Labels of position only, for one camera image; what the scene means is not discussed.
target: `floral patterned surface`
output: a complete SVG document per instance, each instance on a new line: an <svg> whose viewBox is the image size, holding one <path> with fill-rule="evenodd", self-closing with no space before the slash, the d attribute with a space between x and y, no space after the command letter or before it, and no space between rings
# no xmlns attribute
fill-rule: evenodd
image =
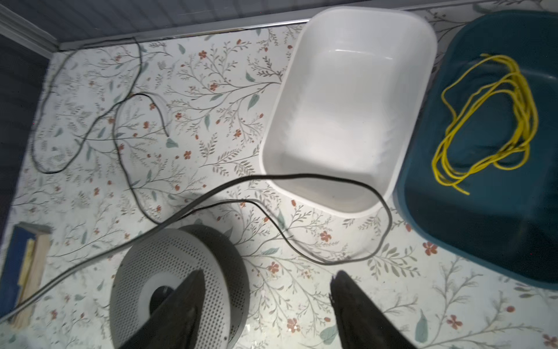
<svg viewBox="0 0 558 349"><path fill-rule="evenodd" d="M437 70L467 22L507 8L548 9L552 1L500 0L417 11L439 38ZM167 103L170 137L146 98L101 120L68 170L43 175L25 159L2 253L13 224L52 226L43 284L70 265L148 230L117 163L110 130L143 208L156 220L231 178L258 173L262 132L302 26L286 26L142 44L137 91ZM56 54L47 81L65 54ZM138 67L134 45L77 53L55 84L37 135L40 163L57 169L77 150L92 120L119 101ZM373 250L386 213L341 219L277 194L265 182L242 184L217 199L257 198L306 248L338 259ZM248 321L236 348L339 348L329 281L339 269L355 278L417 348L558 347L558 293L518 283L424 241L392 209L394 225L376 257L321 267L297 257L249 204L201 212L230 238L248 269ZM0 346L111 348L110 285L124 253L66 279L38 303L30 327L0 325Z"/></svg>

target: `yellow cable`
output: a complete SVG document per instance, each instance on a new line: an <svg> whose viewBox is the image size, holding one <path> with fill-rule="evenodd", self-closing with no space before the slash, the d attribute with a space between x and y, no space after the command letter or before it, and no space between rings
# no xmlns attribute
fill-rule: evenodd
<svg viewBox="0 0 558 349"><path fill-rule="evenodd" d="M436 154L434 154L434 157L432 158L432 170L436 181L441 185L454 187L456 190L465 195L469 195L469 192L460 188L458 184L465 180L468 176L480 172L490 165L494 165L498 169L507 171L515 170L523 166L529 159L529 143L537 133L538 128L538 114L535 101L533 100L533 95L531 94L527 80L519 71L517 62L504 55L491 56L488 54L481 54L480 56L484 59L469 68L459 79L446 87L442 92L442 102L444 102L444 104L448 107L453 120L446 128L445 137L436 149ZM446 92L459 84L473 69L488 61L495 61L496 63L505 65L508 68L509 73L504 75L497 82L479 88L469 97L459 114L457 114L451 104L447 102L445 98ZM511 86L511 89L498 89L501 85L506 84ZM509 141L507 141L495 154L477 161L467 172L455 170L448 160L448 148L450 147L452 140L471 115L473 115L473 113L477 111L477 109L488 98L499 93L509 95L513 101L513 114L517 121L516 130ZM509 155L517 152L523 153L523 159L517 165L504 166L499 163L499 161L504 160ZM445 175L440 171L440 167L443 169Z"/></svg>

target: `orange flower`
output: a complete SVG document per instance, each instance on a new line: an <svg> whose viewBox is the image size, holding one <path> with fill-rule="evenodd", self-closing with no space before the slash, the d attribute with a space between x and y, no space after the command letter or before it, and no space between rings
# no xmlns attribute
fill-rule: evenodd
<svg viewBox="0 0 558 349"><path fill-rule="evenodd" d="M291 333L300 332L300 325L296 323L296 319L287 319L287 328Z"/></svg>
<svg viewBox="0 0 558 349"><path fill-rule="evenodd" d="M329 242L331 240L331 235L329 235L327 231L322 232L320 236L321 239L324 240L325 242Z"/></svg>
<svg viewBox="0 0 558 349"><path fill-rule="evenodd" d="M550 338L549 335L543 334L542 338L545 339L545 347L558 348L558 338L556 336Z"/></svg>
<svg viewBox="0 0 558 349"><path fill-rule="evenodd" d="M453 329L458 329L459 327L463 326L463 322L457 321L457 316L455 315L452 315L451 320L448 319L446 322L451 325Z"/></svg>
<svg viewBox="0 0 558 349"><path fill-rule="evenodd" d="M438 251L436 251L438 246L434 245L432 242L425 242L422 244L422 246L426 249L425 253L427 256L430 256L431 254L435 255L436 253L438 253Z"/></svg>
<svg viewBox="0 0 558 349"><path fill-rule="evenodd" d="M279 271L279 264L271 262L271 264L267 266L267 270L269 270L271 274L275 274Z"/></svg>

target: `plastic tub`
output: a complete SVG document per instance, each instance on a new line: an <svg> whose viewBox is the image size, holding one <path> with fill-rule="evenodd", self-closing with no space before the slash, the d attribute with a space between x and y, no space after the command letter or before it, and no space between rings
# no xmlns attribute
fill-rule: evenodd
<svg viewBox="0 0 558 349"><path fill-rule="evenodd" d="M514 171L489 166L460 186L434 179L431 160L451 115L442 90L481 53L515 59L533 92L538 132L528 162ZM448 92L461 109L480 86L505 73L483 65ZM427 240L522 282L558 289L558 16L505 11L465 26L450 44L417 123L394 199L401 216ZM470 165L504 144L516 127L509 98L488 99L449 148L453 164Z"/></svg>
<svg viewBox="0 0 558 349"><path fill-rule="evenodd" d="M337 7L304 27L262 141L264 173L319 173L391 195L434 56L431 26L408 12ZM381 205L366 190L321 180L271 182L342 217Z"/></svg>

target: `wall trim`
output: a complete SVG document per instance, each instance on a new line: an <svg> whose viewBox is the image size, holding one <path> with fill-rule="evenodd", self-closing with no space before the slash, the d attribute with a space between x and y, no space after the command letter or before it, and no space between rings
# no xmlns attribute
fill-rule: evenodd
<svg viewBox="0 0 558 349"><path fill-rule="evenodd" d="M447 1L370 0L370 1L344 4L343 6L362 6L362 7L392 8L392 9L403 9L403 10L417 10L417 9L428 9L428 8L435 8L435 7L457 6L457 5L486 2L486 1L487 0L447 0ZM138 42L147 42L147 41L176 39L178 37L210 35L210 34L218 34L222 32L251 30L257 28L267 28L267 27L305 23L308 20L310 20L310 18L314 17L317 13L330 7L333 6L274 13L272 15L244 17L244 18L238 18L233 20L203 23L203 24L196 24L190 26L180 26L175 28L143 31L138 33L130 33L126 35L107 36L98 39L62 42L60 44L60 50L67 51L67 50L76 50L76 49L90 48L90 47L101 47L107 45L106 41L110 41L111 45L132 44L134 43L132 37L135 37Z"/></svg>
<svg viewBox="0 0 558 349"><path fill-rule="evenodd" d="M48 59L58 51L56 38L1 4L0 34Z"/></svg>

